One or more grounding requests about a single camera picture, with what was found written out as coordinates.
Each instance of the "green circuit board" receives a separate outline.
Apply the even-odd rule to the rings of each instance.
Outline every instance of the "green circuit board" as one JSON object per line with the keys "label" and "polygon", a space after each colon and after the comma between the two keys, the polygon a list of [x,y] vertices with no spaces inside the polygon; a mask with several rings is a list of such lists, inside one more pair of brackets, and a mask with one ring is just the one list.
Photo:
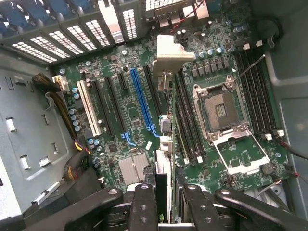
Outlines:
{"label": "green circuit board", "polygon": [[[237,26],[243,24],[247,25],[247,19],[249,16],[249,5],[238,5],[228,13],[222,13],[211,19],[212,23],[210,25],[201,21],[190,26],[189,22],[187,22],[187,25],[183,24],[177,29],[186,30],[185,36],[187,37],[187,41],[183,46],[186,51],[195,52],[196,56],[209,49],[214,49],[214,51],[218,47],[223,49],[223,52],[220,55],[214,53],[212,57],[206,57],[204,59],[196,57],[194,62],[186,63],[183,66],[184,88],[189,95],[189,103],[193,102],[192,95],[194,84],[198,84],[201,87],[209,87],[224,82],[226,75],[233,75],[234,77],[238,76],[238,67],[235,58],[233,54],[227,52],[227,50],[232,44],[244,45],[245,43],[256,40],[257,35],[256,33],[253,33],[253,28],[249,28],[245,33],[241,34],[235,34],[233,31]],[[157,93],[157,101],[160,108],[159,113],[157,108],[155,108],[151,94],[151,83],[147,79],[143,67],[147,65],[150,70],[152,69],[152,61],[156,58],[156,37],[158,34],[169,33],[169,31],[170,29],[167,31],[158,31],[154,29],[149,32],[148,37],[141,40],[74,59],[54,68],[54,71],[57,74],[61,68],[65,69],[65,76],[69,82],[70,88],[76,87],[76,82],[81,80],[81,74],[79,71],[82,69],[90,78],[97,79],[97,82],[102,89],[107,114],[113,125],[115,136],[111,137],[106,130],[103,131],[102,135],[97,137],[100,140],[100,146],[103,149],[97,151],[97,149],[94,148],[92,150],[92,156],[93,158],[97,157],[99,159],[100,168],[98,171],[104,177],[104,183],[106,186],[116,186],[122,190],[127,188],[118,164],[120,160],[126,159],[133,154],[141,153],[146,154],[149,164],[153,164],[155,161],[154,152],[159,148],[159,138],[149,132],[145,126],[138,96],[129,69],[136,68],[138,70],[152,122],[156,125],[157,133],[160,134],[158,116],[159,114],[167,114],[168,107],[170,106],[169,101],[172,100],[172,97],[165,93]],[[178,40],[179,38],[176,37],[176,31],[174,36],[175,40]],[[197,73],[197,75],[194,75],[194,71],[197,71],[201,66],[210,64],[211,62],[217,63],[223,61],[226,61],[229,64],[228,68],[208,74]],[[123,74],[123,78],[126,82],[126,89],[123,89],[121,80],[117,75],[118,73]],[[116,106],[112,100],[112,94],[108,89],[107,78],[109,78],[113,83],[114,94],[118,106]],[[155,79],[152,79],[152,81],[153,85],[157,86]],[[274,117],[275,120],[278,121],[278,113],[274,104],[273,93],[268,78],[266,79],[266,83],[269,91],[270,102],[273,106]],[[90,94],[97,117],[100,119],[103,115],[100,110],[99,99],[93,90],[90,90]],[[243,97],[244,110],[248,114],[248,120],[250,121],[246,101],[242,92],[241,95]],[[67,95],[68,108],[76,108],[76,104],[76,100],[72,97],[72,94]],[[116,116],[117,107],[121,114],[125,131],[130,132],[131,140],[136,144],[136,147],[130,146],[128,142],[121,137],[123,126],[120,125],[120,121]],[[78,109],[77,115],[81,123],[81,130],[78,134],[82,135],[90,126],[82,107]],[[177,147],[176,165],[184,168],[188,182],[204,185],[211,193],[219,188],[230,187],[230,178],[227,175],[226,169],[217,151],[214,147],[210,146],[201,135],[199,123],[197,123],[195,129],[200,133],[201,146],[206,152],[204,161],[200,164],[197,163],[194,166],[189,163],[185,164],[185,153],[182,153],[180,148]],[[286,151],[273,141],[264,141],[260,138],[257,138],[257,140],[266,151],[271,161],[276,165],[275,175],[280,178],[286,178],[287,174],[284,169],[284,164],[288,161]],[[220,150],[228,163],[238,163],[240,161],[245,165],[249,165],[251,161],[258,160],[262,157],[260,149],[250,137],[228,142],[220,146]],[[237,190],[256,188],[268,185],[273,181],[270,175],[264,175],[261,171],[249,176],[236,174],[233,177],[232,181],[234,181],[234,184],[232,185],[232,188]]]}

